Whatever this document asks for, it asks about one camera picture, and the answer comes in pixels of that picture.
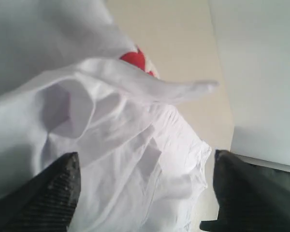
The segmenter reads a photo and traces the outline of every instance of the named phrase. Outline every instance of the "textured black surface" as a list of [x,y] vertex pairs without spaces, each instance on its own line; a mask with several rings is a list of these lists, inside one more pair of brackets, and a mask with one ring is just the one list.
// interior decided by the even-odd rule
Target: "textured black surface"
[[65,154],[0,200],[0,232],[65,232],[81,190],[77,153]]
[[211,232],[290,232],[290,192],[228,151],[216,152],[214,190],[217,221],[204,221]]

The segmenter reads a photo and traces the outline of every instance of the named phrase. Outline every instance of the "red object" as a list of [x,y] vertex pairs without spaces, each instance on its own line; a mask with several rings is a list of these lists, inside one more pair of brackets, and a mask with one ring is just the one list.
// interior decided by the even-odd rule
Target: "red object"
[[[146,59],[143,52],[138,48],[137,52],[128,52],[120,57],[121,60],[132,64],[145,72]],[[149,75],[155,76],[152,71],[147,72]]]

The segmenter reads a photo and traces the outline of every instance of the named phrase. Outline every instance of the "white wall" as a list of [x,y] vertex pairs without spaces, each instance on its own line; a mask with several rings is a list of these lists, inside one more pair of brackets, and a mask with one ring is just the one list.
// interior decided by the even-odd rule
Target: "white wall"
[[[162,79],[214,79],[217,91],[179,106],[196,133],[216,147],[230,149],[233,120],[219,64],[207,0],[109,0],[120,27],[150,56]],[[193,231],[201,220],[217,219],[218,204],[212,188],[214,159],[206,163],[209,188],[196,205]]]
[[290,0],[210,0],[232,151],[290,165]]

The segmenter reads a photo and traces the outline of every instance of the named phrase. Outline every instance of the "white cloth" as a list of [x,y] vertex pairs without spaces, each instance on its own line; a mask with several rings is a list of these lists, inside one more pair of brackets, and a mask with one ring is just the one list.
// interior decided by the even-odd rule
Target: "white cloth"
[[0,198],[77,151],[70,232],[182,229],[210,147],[169,104],[216,83],[166,83],[117,60],[133,43],[100,1],[81,3],[0,0]]

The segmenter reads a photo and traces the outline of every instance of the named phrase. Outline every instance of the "white sheet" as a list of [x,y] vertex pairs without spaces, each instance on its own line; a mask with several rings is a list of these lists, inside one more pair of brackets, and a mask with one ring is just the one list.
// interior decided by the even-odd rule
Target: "white sheet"
[[[0,1],[0,197],[77,151],[82,192],[70,232],[185,230],[210,148],[169,104],[217,84],[166,83],[105,58],[133,43],[108,30],[100,1],[47,2]],[[78,27],[67,34],[63,16],[42,17],[53,12]],[[95,43],[91,27],[114,43]]]

